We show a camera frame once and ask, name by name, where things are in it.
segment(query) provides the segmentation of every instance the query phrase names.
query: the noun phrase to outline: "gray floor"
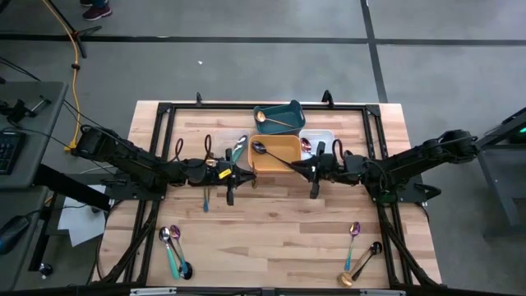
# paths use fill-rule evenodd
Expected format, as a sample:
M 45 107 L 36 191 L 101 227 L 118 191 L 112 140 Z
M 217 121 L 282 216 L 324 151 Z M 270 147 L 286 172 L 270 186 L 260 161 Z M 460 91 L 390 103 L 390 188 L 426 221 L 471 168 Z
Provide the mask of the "gray floor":
M 78 28 L 76 1 L 57 0 Z M 523 39 L 521 0 L 369 0 L 377 38 Z M 99 23 L 106 35 L 365 37 L 358 0 L 112 0 Z M 13 3 L 0 31 L 59 34 L 37 0 Z M 119 134 L 128 133 L 139 99 L 319 100 L 378 102 L 366 45 L 345 44 L 87 44 L 78 81 L 81 110 Z M 526 47 L 379 46 L 387 98 L 401 103 L 413 145 L 463 128 L 481 136 L 526 105 Z M 46 81 L 70 81 L 73 55 L 63 42 L 0 41 L 0 56 Z M 0 67 L 8 80 L 27 77 Z M 61 114 L 54 136 L 69 141 L 73 119 Z M 93 167 L 64 155 L 56 143 L 45 161 L 67 173 Z M 430 202 L 431 231 L 445 284 L 526 294 L 526 241 L 485 241 L 482 231 L 503 214 L 478 162 L 444 165 L 424 174 L 443 193 Z M 18 288 L 83 284 L 92 256 L 67 241 L 49 251 L 55 275 L 25 275 Z M 80 246 L 91 253 L 95 242 Z

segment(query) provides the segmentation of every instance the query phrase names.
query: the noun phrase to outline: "purple spoon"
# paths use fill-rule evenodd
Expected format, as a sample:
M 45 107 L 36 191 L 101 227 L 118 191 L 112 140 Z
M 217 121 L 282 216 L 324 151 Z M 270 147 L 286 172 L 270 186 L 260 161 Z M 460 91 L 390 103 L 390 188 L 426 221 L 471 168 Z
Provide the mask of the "purple spoon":
M 360 234 L 360 222 L 352 223 L 351 228 L 348 231 L 351 233 L 351 245 L 348 247 L 347 260 L 345 261 L 345 271 L 351 270 L 351 255 L 353 253 L 354 237 Z
M 188 266 L 187 262 L 184 260 L 184 254 L 182 253 L 182 247 L 181 243 L 179 243 L 179 239 L 181 238 L 181 230 L 177 225 L 170 226 L 170 235 L 172 238 L 175 238 L 176 243 L 178 244 L 179 249 L 179 260 L 181 261 L 181 268 L 183 273 L 188 272 Z

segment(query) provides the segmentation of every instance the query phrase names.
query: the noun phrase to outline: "shoe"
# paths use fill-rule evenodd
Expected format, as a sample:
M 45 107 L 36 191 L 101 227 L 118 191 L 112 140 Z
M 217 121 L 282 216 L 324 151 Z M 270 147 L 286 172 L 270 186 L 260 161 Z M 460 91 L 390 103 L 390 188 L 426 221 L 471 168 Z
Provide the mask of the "shoe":
M 109 5 L 106 4 L 102 8 L 97 7 L 90 7 L 87 12 L 84 12 L 82 14 L 82 17 L 84 17 L 87 21 L 96 21 L 101 17 L 111 16 L 112 15 L 112 9 L 109 8 Z
M 81 0 L 81 5 L 83 7 L 92 7 L 93 4 L 91 3 L 91 0 Z

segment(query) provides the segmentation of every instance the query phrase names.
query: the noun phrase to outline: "keyboard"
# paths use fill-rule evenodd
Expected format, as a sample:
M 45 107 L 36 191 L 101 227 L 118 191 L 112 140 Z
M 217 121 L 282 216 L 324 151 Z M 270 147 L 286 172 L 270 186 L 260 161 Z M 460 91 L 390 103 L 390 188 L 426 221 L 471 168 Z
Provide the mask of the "keyboard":
M 24 141 L 23 132 L 0 132 L 0 175 L 11 174 Z

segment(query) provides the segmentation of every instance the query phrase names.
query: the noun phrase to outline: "white paper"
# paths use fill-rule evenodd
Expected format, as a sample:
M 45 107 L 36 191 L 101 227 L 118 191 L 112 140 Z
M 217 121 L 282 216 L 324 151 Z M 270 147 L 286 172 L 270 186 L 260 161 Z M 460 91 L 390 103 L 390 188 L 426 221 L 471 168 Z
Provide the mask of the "white paper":
M 106 187 L 102 185 L 90 185 L 90 187 L 102 193 L 104 193 L 104 190 L 106 189 Z M 66 200 L 64 201 L 64 206 L 83 205 L 83 203 L 70 197 L 66 197 Z M 104 228 L 104 212 L 100 210 L 99 212 L 94 213 L 90 206 L 63 209 L 62 214 L 60 215 L 60 220 L 58 221 L 58 229 L 69 230 L 69 237 L 72 241 L 73 247 L 103 234 Z

